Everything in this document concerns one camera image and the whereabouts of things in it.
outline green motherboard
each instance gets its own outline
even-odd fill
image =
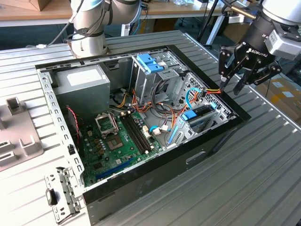
[[[142,127],[145,124],[139,113],[133,112],[129,117],[135,122],[136,129],[143,134]],[[85,167],[83,173],[85,186],[90,186],[162,151],[155,138],[144,137],[144,141],[147,141],[151,151],[142,153],[137,146],[139,144],[132,139],[133,130],[128,131],[128,125],[124,119],[116,116],[115,121],[119,129],[118,133],[109,134],[106,138],[102,137],[101,131],[111,128],[109,118],[102,121],[101,129],[96,123],[80,128],[82,151],[84,152],[81,159]]]

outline slotted metal table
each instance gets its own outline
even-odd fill
[[[217,59],[180,31],[108,39],[112,53],[176,45],[215,82]],[[1,225],[54,226],[44,175],[65,160],[34,65],[73,59],[69,46],[0,52],[0,105],[26,102],[43,155],[0,172]],[[106,218],[102,226],[296,225],[301,218],[301,129],[254,89],[226,91],[251,116],[220,152]],[[88,226],[82,211],[63,225]]]

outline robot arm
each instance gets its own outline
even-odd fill
[[[282,71],[275,61],[276,57],[295,60],[301,53],[297,25],[301,23],[301,1],[286,0],[284,5],[281,3],[282,0],[264,0],[262,11],[257,16],[231,7],[233,11],[252,18],[253,22],[239,43],[233,47],[221,47],[221,90],[241,69],[246,72],[234,88],[235,95],[245,85],[259,85]]]
[[[71,0],[73,13],[81,0]],[[75,33],[70,35],[71,48],[77,57],[102,55],[107,52],[103,29],[111,24],[129,24],[141,12],[141,0],[84,0],[73,20]]]

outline motherboard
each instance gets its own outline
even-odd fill
[[[146,133],[146,125],[138,112],[132,111],[123,116],[110,113],[110,117],[99,118],[101,116],[96,118],[95,123],[79,128],[85,186],[150,159],[162,151],[159,142]],[[103,133],[110,129],[112,133]]]

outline blue latch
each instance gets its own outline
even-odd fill
[[[193,110],[189,110],[189,111],[184,112],[184,114],[183,114],[182,117],[184,118],[184,116],[185,116],[185,118],[186,118],[185,121],[187,121],[188,119],[192,119],[192,118],[196,117],[197,115],[194,113]]]
[[[137,55],[137,59],[149,73],[155,73],[164,70],[164,67],[158,65],[156,60],[147,53]]]
[[[216,108],[217,108],[217,105],[216,105],[215,102],[211,102],[210,105],[211,105],[211,107],[212,107],[213,109],[216,109]]]

